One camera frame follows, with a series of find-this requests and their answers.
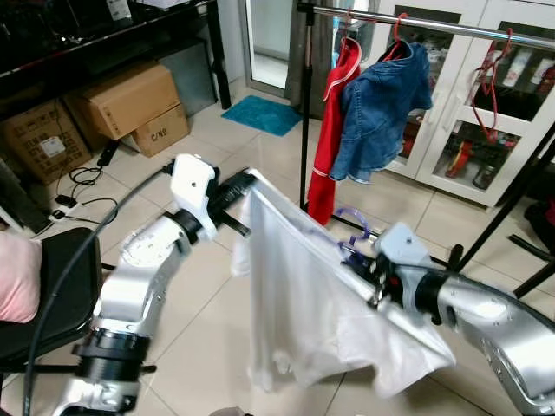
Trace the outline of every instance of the clothes hanger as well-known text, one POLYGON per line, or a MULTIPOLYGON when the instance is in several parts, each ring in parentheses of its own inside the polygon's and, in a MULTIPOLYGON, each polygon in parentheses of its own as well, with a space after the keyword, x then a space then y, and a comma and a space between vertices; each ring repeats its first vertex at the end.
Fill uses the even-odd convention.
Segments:
POLYGON ((355 208, 339 208, 336 211, 336 216, 337 217, 341 217, 343 214, 349 214, 351 217, 356 218, 359 223, 362 225, 363 227, 363 234, 361 236, 356 236, 356 235, 352 235, 349 238, 349 241, 340 241, 339 242, 339 249, 340 250, 346 250, 352 254, 358 255, 358 256, 363 256, 364 255, 359 252, 356 248, 355 248, 355 243, 357 241, 365 241, 368 240, 370 238, 370 225, 368 220, 361 214, 360 211, 356 210, 355 208))
POLYGON ((352 19, 351 8, 349 7, 347 10, 347 16, 343 21, 343 36, 341 37, 341 50, 339 52, 338 62, 341 61, 341 57, 344 56, 344 52, 347 52, 349 50, 349 46, 347 46, 346 39, 347 39, 347 28, 350 26, 351 19, 352 19))
POLYGON ((511 50, 511 37, 513 36, 513 28, 507 29, 506 33, 508 38, 506 40, 505 47, 501 51, 501 55, 499 55, 497 59, 493 62, 488 62, 487 60, 485 60, 479 68, 475 69, 475 71, 478 71, 477 79, 483 78, 483 75, 485 75, 490 68, 493 69, 492 79, 490 80, 489 85, 485 82, 480 83, 480 88, 482 88, 482 92, 484 93, 484 95, 488 96, 489 94, 491 94, 492 96, 493 123, 489 129, 484 125, 484 122, 482 121, 480 115, 478 114, 478 111, 476 110, 476 104, 474 103, 474 94, 473 94, 474 88, 470 88, 470 91, 468 93, 468 96, 470 98, 470 104, 472 106, 472 110, 474 111, 474 115, 476 116, 476 120, 478 120, 478 123, 480 124, 480 128, 482 129, 482 132, 484 132, 487 141, 493 144, 497 143, 497 130, 495 129, 495 125, 497 124, 497 113, 498 113, 497 97, 495 96, 495 82, 497 80, 497 67, 499 66, 499 61, 503 59, 511 50))
POLYGON ((389 52, 389 55, 387 55, 385 58, 382 59, 382 62, 393 61, 395 59, 399 59, 402 57, 402 52, 399 50, 399 48, 402 45, 402 40, 399 37, 399 23, 401 22, 401 19, 406 19, 407 17, 408 17, 407 13, 401 13, 397 17, 397 22, 395 22, 395 27, 393 29, 393 35, 395 37, 395 46, 393 47, 393 49, 391 49, 391 52, 389 52))

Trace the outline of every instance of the power strip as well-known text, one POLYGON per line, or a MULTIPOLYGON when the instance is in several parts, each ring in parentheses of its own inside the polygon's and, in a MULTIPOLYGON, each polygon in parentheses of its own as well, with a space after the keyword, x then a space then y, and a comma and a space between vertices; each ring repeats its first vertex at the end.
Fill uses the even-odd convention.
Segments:
POLYGON ((49 220, 54 223, 61 223, 66 216, 71 214, 71 212, 75 211, 78 207, 82 206, 79 203, 76 203, 71 208, 67 207, 66 205, 58 205, 55 210, 49 215, 49 220))

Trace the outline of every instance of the bottle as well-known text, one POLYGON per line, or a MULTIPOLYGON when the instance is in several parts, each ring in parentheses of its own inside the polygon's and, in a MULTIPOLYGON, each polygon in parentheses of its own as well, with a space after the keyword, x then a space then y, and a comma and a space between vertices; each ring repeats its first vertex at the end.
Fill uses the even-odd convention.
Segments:
POLYGON ((505 87, 514 87, 516 85, 531 56, 531 49, 522 48, 519 50, 519 53, 514 57, 513 62, 511 62, 511 67, 503 80, 503 85, 505 87))
POLYGON ((539 85, 541 83, 541 80, 544 78, 545 71, 547 71, 549 67, 553 66, 554 63, 555 63, 555 60, 553 59, 547 59, 547 58, 542 59, 538 67, 536 68, 536 71, 534 72, 534 75, 532 76, 532 79, 530 80, 530 82, 532 84, 539 85))
POLYGON ((474 179, 472 179, 472 183, 474 186, 480 189, 487 189, 490 184, 493 182, 493 178, 497 174, 497 169, 495 166, 483 165, 474 179))
POLYGON ((536 94, 548 95, 553 88, 553 84, 555 84, 555 65, 544 72, 541 83, 536 89, 536 94))

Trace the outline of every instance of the tile floor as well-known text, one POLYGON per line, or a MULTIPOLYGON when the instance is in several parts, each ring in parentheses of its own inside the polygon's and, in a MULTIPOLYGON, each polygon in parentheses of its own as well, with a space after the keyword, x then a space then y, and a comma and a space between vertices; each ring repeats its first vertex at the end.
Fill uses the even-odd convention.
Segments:
MULTIPOLYGON (((234 86, 234 102, 247 94, 267 95, 234 86)), ((122 147, 97 185, 79 191, 80 201, 92 198, 121 198, 130 187, 177 153, 197 153, 218 165, 223 176, 244 166, 260 169, 291 200, 298 201, 300 124, 283 138, 262 133, 220 117, 218 104, 191 119, 191 134, 151 159, 122 147)), ((316 150, 319 122, 310 123, 310 156, 316 150)), ((133 229, 172 210, 169 178, 160 177, 123 208, 119 217, 101 234, 105 263, 114 263, 121 240, 133 229)), ((64 178, 61 191, 70 189, 64 178)), ((55 186, 49 188, 53 197, 55 186)), ((379 230, 395 221, 413 227, 432 255, 445 257, 456 243, 466 247, 480 234, 493 213, 389 172, 373 176, 371 186, 343 182, 337 205, 353 205, 363 211, 379 230)), ((535 257, 511 244, 506 236, 515 232, 539 244, 522 210, 514 210, 465 272, 492 285, 514 289, 542 266, 535 257)), ((98 203, 78 209, 74 215, 100 219, 111 208, 98 203)), ((44 233, 83 226, 66 221, 44 233)), ((330 225, 338 236, 351 230, 339 223, 330 225)), ((137 415, 208 415, 239 405, 257 416, 408 416, 408 415, 517 415, 483 357, 449 332, 442 330, 458 357, 456 368, 431 374, 391 400, 378 399, 370 382, 373 374, 363 370, 331 377, 303 389, 286 383, 272 394, 252 388, 246 375, 249 351, 248 282, 231 280, 229 263, 234 236, 223 229, 216 243, 199 244, 173 279, 160 332, 148 361, 159 371, 144 377, 137 415)), ((555 317, 555 279, 542 284, 525 298, 534 308, 555 317)), ((42 358, 45 362, 74 362, 70 346, 42 358)), ((42 375, 36 383, 34 412, 50 414, 61 392, 63 376, 42 375)), ((4 383, 2 408, 20 414, 23 378, 4 383)))

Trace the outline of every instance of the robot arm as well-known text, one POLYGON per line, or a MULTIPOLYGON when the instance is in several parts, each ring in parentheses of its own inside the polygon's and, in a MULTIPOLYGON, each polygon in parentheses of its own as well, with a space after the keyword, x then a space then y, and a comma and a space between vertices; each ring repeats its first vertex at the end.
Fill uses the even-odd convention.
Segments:
MULTIPOLYGON (((163 215, 124 243, 118 267, 102 288, 91 331, 74 348, 81 362, 54 416, 133 410, 141 364, 158 326, 167 285, 192 244, 213 239, 220 224, 243 235, 249 231, 225 210, 255 178, 239 172, 218 185, 218 176, 219 170, 202 160, 178 156, 172 191, 181 210, 163 215)), ((555 414, 552 321, 517 299, 463 276, 397 267, 431 266, 428 251, 403 224, 383 233, 375 251, 376 260, 367 258, 354 268, 376 288, 370 305, 377 306, 388 296, 416 319, 430 314, 485 355, 523 414, 555 414)))
POLYGON ((218 168, 184 154, 175 160, 172 176, 180 210, 162 215, 124 242, 117 268, 102 286, 90 333, 74 348, 81 360, 55 416, 132 411, 168 284, 192 244, 213 239, 221 224, 248 232, 225 210, 251 186, 252 175, 239 172, 218 185, 218 168))
POLYGON ((507 293, 464 276, 395 267, 430 265, 428 251, 404 224, 375 244, 383 270, 395 270, 402 293, 383 289, 415 316, 430 314, 485 355, 513 404, 524 415, 555 414, 555 322, 507 293))
POLYGON ((485 355, 520 412, 555 414, 555 322, 506 293, 462 276, 449 277, 441 285, 437 312, 485 355))

